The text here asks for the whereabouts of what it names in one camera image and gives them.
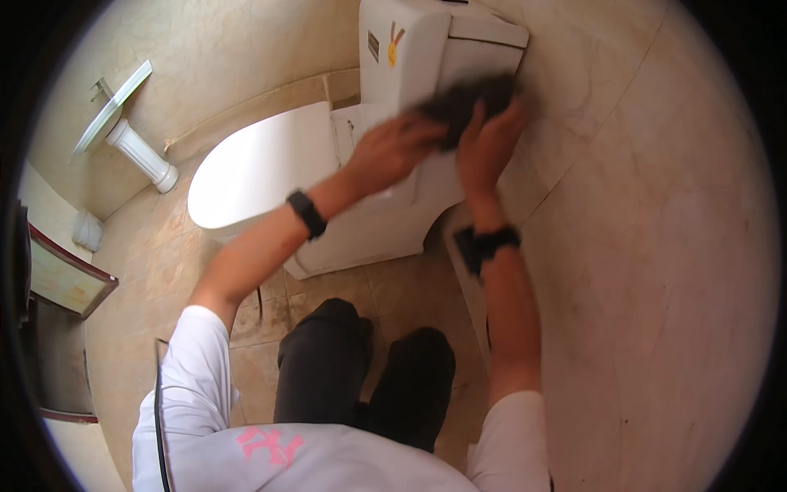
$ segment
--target hand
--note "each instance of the hand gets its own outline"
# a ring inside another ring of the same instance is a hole
[[[367,131],[339,171],[358,199],[402,181],[445,139],[447,125],[406,113]]]
[[[511,160],[526,124],[525,109],[516,96],[503,113],[485,124],[484,112],[483,102],[476,102],[456,148],[456,167],[470,207],[497,200],[497,179]]]

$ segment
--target wall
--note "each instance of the wall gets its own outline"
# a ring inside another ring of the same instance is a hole
[[[101,424],[44,419],[66,464],[86,492],[125,492],[104,441]]]
[[[499,183],[533,281],[556,490],[705,490],[774,333],[779,233],[752,117],[677,2],[484,0],[531,33]],[[459,208],[450,232],[467,220]],[[452,257],[486,350],[478,284]]]
[[[22,205],[28,207],[28,221],[46,237],[74,256],[91,262],[93,252],[71,240],[77,210],[25,161],[19,190]]]
[[[357,66],[357,17],[357,0],[116,0],[65,63],[28,158],[69,203],[104,220],[150,182],[104,142],[71,155],[102,106],[90,103],[99,78],[117,89],[150,59],[153,74],[123,116],[165,156],[166,139],[250,98]]]

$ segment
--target pink graphic print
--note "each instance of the pink graphic print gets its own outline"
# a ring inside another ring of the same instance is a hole
[[[254,439],[257,434],[262,436],[262,439],[249,442]],[[247,427],[243,434],[239,435],[235,440],[241,445],[243,454],[246,455],[246,459],[251,458],[251,453],[253,453],[255,449],[268,448],[271,452],[271,460],[268,463],[284,464],[286,465],[285,468],[289,468],[290,464],[293,462],[295,450],[303,445],[303,438],[300,434],[295,435],[286,447],[282,447],[279,445],[279,437],[281,435],[282,432],[278,429],[271,429],[268,434],[265,434],[264,431],[261,431],[257,427]]]

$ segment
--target black wristband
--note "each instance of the black wristband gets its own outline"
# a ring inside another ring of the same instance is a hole
[[[510,226],[485,234],[475,234],[473,227],[469,227],[454,233],[453,238],[467,270],[475,276],[481,275],[481,263],[494,258],[502,246],[519,247],[522,243],[516,229]]]
[[[314,208],[312,200],[310,200],[303,191],[293,191],[292,194],[287,197],[287,201],[308,228],[309,241],[314,238],[319,238],[325,232],[327,223],[317,212],[317,209]]]

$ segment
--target white toilet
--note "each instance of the white toilet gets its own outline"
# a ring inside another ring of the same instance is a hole
[[[259,121],[227,137],[201,163],[188,212],[221,242],[344,165],[368,128],[477,76],[513,71],[525,29],[484,6],[440,0],[362,0],[360,104],[327,102]],[[335,217],[285,264],[295,278],[423,251],[434,221],[462,200],[454,154],[427,159],[404,182]]]

